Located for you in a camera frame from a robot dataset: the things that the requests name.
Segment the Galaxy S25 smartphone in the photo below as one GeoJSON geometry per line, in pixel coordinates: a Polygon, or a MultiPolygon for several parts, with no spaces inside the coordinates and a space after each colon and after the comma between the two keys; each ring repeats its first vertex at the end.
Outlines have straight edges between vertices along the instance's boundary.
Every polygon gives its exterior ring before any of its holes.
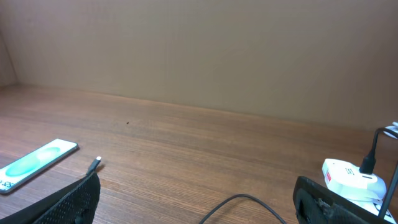
{"type": "Polygon", "coordinates": [[[75,142],[54,139],[1,168],[1,195],[8,194],[78,149],[75,142]]]}

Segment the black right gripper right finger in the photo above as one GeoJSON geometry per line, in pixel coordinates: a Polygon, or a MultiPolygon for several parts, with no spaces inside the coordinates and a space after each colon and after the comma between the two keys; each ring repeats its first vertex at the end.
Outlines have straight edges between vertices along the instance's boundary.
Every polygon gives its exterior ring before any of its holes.
{"type": "Polygon", "coordinates": [[[297,178],[293,202],[300,224],[389,223],[304,176],[297,178]]]}

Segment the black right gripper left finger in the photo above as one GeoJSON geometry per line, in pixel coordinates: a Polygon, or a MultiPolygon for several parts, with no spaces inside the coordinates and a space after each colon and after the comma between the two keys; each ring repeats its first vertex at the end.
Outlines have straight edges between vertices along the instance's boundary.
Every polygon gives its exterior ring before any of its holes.
{"type": "Polygon", "coordinates": [[[100,199],[95,171],[44,199],[1,219],[3,224],[92,224],[100,199]]]}

